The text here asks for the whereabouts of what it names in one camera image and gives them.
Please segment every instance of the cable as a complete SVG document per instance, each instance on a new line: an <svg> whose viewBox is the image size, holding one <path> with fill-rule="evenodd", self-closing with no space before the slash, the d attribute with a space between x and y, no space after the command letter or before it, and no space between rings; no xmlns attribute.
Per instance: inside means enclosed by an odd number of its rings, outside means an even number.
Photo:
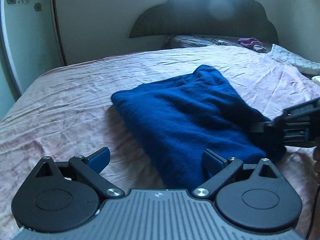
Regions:
<svg viewBox="0 0 320 240"><path fill-rule="evenodd" d="M313 222L315 220L315 214L316 214L317 200L318 200L318 196L319 196L319 191L320 191L320 185L318 186L318 189L317 189L316 200L315 200L315 203L313 205L312 214L311 214L311 221L310 221L310 226L309 226L308 233L307 233L307 236L306 236L306 240L309 239L311 231L312 231L312 228L313 228Z"/></svg>

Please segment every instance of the blanket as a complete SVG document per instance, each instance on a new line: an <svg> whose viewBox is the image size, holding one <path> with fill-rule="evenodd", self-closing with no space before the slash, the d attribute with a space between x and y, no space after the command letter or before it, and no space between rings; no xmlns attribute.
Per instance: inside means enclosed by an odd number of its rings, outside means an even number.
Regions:
<svg viewBox="0 0 320 240"><path fill-rule="evenodd" d="M252 123L270 120L211 66L118 91L111 100L169 188L193 190L214 175L203 169L205 148L245 163L276 162L285 153L282 132L249 133Z"/></svg>

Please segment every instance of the wrinkled bed sheet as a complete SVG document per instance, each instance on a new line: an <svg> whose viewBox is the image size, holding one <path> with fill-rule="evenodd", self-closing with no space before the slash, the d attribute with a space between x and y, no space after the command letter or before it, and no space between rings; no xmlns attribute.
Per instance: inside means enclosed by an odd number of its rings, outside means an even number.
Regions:
<svg viewBox="0 0 320 240"><path fill-rule="evenodd" d="M289 63L234 46L143 52L51 70L27 89L0 123L0 239L18 229L11 200L46 155L66 161L107 146L111 162L101 173L103 177L125 191L164 187L110 96L141 83L191 73L201 64L217 68L250 106L271 119L283 108L320 96L320 87ZM302 198L297 230L303 236L317 187L312 152L289 147L277 164ZM315 225L320 224L320 206L317 209ZM320 227L316 227L311 239L320 236Z"/></svg>

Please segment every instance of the folded blue fabric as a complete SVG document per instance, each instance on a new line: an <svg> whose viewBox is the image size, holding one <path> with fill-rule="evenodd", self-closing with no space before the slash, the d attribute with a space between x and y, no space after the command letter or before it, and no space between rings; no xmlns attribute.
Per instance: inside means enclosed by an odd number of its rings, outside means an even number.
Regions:
<svg viewBox="0 0 320 240"><path fill-rule="evenodd" d="M282 132L249 133L252 123L270 120L211 66L118 91L111 100L168 188L193 190L209 179L201 163L205 148L244 163L275 162L285 153Z"/></svg>

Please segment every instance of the metal screw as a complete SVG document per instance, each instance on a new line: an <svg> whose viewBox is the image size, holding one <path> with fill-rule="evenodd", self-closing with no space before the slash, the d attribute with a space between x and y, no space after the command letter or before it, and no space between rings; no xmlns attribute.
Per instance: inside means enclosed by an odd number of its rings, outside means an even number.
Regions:
<svg viewBox="0 0 320 240"><path fill-rule="evenodd" d="M110 197L119 197L123 194L123 191L119 188L110 188L106 191L106 194Z"/></svg>
<svg viewBox="0 0 320 240"><path fill-rule="evenodd" d="M195 194L196 196L199 196L199 197L205 197L205 196L209 195L209 190L207 190L206 188L196 188L193 191L193 194Z"/></svg>

